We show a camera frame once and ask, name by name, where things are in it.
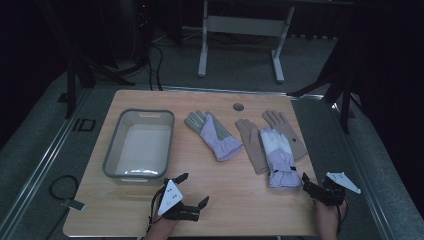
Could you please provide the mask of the plain beige knit glove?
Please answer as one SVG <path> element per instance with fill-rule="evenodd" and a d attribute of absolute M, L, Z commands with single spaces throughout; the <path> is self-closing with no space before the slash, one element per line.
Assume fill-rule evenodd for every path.
<path fill-rule="evenodd" d="M 259 129 L 248 119 L 239 119 L 235 122 L 235 125 L 255 173 L 257 175 L 267 173 L 268 165 L 260 140 Z"/>

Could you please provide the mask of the beige knit glove with button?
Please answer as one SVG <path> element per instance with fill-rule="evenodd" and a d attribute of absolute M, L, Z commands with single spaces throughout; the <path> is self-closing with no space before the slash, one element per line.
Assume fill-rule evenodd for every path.
<path fill-rule="evenodd" d="M 262 117 L 271 128 L 284 134 L 289 140 L 290 147 L 295 160 L 301 159 L 307 154 L 305 144 L 301 141 L 294 128 L 290 125 L 288 119 L 282 112 L 266 110 Z"/>

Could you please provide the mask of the white metal desk frame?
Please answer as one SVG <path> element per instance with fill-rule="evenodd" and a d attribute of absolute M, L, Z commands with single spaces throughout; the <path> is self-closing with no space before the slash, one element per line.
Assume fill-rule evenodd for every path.
<path fill-rule="evenodd" d="M 215 16 L 208 13 L 208 0 L 203 0 L 202 46 L 200 51 L 198 76 L 204 77 L 207 72 L 208 33 L 228 33 L 277 37 L 278 45 L 271 51 L 271 60 L 278 83 L 285 81 L 280 55 L 288 34 L 291 20 L 295 11 L 289 6 L 284 20 L 254 19 L 231 16 Z"/>

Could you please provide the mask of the purple and white ski glove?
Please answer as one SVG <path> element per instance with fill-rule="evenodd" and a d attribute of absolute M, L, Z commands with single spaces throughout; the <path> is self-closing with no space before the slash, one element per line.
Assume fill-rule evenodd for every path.
<path fill-rule="evenodd" d="M 269 168 L 268 187 L 277 190 L 301 187 L 302 181 L 297 173 L 294 156 L 285 135 L 267 127 L 260 130 L 260 136 Z"/>

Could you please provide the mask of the metal floor rail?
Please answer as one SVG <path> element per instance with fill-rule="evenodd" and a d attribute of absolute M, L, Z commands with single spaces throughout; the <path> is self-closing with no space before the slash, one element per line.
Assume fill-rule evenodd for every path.
<path fill-rule="evenodd" d="M 94 145 L 98 116 L 84 90 L 69 119 L 66 105 L 48 93 L 0 150 L 0 240 L 80 240 L 66 236 L 75 195 Z"/>
<path fill-rule="evenodd" d="M 377 132 L 367 117 L 352 104 L 344 108 L 341 101 L 331 104 L 331 111 L 337 123 L 342 122 L 342 112 L 347 111 L 347 129 L 342 131 L 347 152 L 352 160 L 355 178 L 362 189 L 370 214 L 383 240 L 395 240 L 390 226 L 389 193 L 385 181 L 390 181 L 393 165 Z"/>

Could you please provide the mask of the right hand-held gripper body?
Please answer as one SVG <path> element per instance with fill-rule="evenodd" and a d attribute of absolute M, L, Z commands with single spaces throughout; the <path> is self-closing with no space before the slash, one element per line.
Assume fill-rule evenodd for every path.
<path fill-rule="evenodd" d="M 322 186 L 312 182 L 307 188 L 316 190 L 316 198 L 326 206 L 339 206 L 345 200 L 345 190 L 351 190 L 356 194 L 361 193 L 344 172 L 327 172 Z"/>

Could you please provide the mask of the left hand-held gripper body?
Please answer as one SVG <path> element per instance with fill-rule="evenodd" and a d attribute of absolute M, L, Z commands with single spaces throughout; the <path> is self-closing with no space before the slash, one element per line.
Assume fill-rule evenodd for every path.
<path fill-rule="evenodd" d="M 197 222 L 200 210 L 197 206 L 188 206 L 183 202 L 183 194 L 178 185 L 169 181 L 156 192 L 151 204 L 151 221 L 154 213 L 169 220 L 185 220 Z"/>

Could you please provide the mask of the black metal stand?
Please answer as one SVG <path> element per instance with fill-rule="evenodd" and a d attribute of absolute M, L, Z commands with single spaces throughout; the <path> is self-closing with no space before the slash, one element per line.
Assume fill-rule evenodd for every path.
<path fill-rule="evenodd" d="M 350 61 L 328 60 L 324 64 L 324 67 L 315 82 L 301 88 L 300 90 L 289 92 L 288 96 L 301 97 L 314 89 L 325 84 L 329 84 L 329 88 L 325 92 L 323 99 L 327 103 L 334 104 L 337 102 L 339 97 L 342 97 L 340 125 L 343 131 L 348 134 L 348 116 L 355 73 L 355 67 Z"/>
<path fill-rule="evenodd" d="M 134 86 L 134 83 L 125 80 L 117 73 L 113 73 L 106 67 L 96 63 L 94 60 L 86 56 L 79 56 L 72 54 L 68 61 L 67 67 L 67 92 L 61 95 L 62 100 L 67 103 L 66 119 L 69 119 L 76 110 L 76 80 L 79 80 L 84 88 L 93 88 L 96 80 L 91 74 L 90 70 L 94 69 L 106 75 L 113 81 L 121 85 Z"/>

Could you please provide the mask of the grey plastic basin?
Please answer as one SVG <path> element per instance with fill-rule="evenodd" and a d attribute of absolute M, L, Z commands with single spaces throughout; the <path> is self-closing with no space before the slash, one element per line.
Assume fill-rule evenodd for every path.
<path fill-rule="evenodd" d="M 168 169 L 174 122 L 169 110 L 124 110 L 104 158 L 104 174 L 118 184 L 160 185 Z"/>

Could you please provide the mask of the grey flat plug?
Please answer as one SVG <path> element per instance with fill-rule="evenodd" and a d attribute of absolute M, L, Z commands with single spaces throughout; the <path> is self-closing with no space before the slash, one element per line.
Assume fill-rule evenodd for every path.
<path fill-rule="evenodd" d="M 85 208 L 85 204 L 84 203 L 79 202 L 79 201 L 74 200 L 74 199 L 65 199 L 62 202 L 62 205 L 64 207 L 67 207 L 69 209 L 74 209 L 74 210 L 77 210 L 77 211 L 83 211 L 84 208 Z"/>

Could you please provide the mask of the person's left hand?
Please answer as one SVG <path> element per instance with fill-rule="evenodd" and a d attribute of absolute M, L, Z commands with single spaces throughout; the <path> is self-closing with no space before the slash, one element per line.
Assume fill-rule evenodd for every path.
<path fill-rule="evenodd" d="M 169 231 L 172 233 L 176 225 L 179 223 L 178 220 L 169 220 L 165 219 L 163 217 L 160 217 L 157 215 L 157 213 L 154 213 L 154 216 L 152 217 L 151 223 L 148 225 L 148 231 L 155 229 L 156 231 L 162 230 L 162 231 Z"/>

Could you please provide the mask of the person's right hand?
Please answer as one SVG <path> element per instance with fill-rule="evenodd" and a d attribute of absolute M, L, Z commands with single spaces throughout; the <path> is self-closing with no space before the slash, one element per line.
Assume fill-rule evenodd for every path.
<path fill-rule="evenodd" d="M 318 199 L 314 200 L 315 219 L 318 233 L 337 233 L 347 214 L 347 201 L 339 206 L 326 206 Z"/>

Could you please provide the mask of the purple glove with grey palm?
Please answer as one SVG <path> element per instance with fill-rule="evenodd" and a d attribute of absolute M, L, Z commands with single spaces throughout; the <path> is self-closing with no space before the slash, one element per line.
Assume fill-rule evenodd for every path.
<path fill-rule="evenodd" d="M 202 138 L 219 162 L 231 159 L 243 146 L 211 112 L 190 112 L 184 123 Z"/>

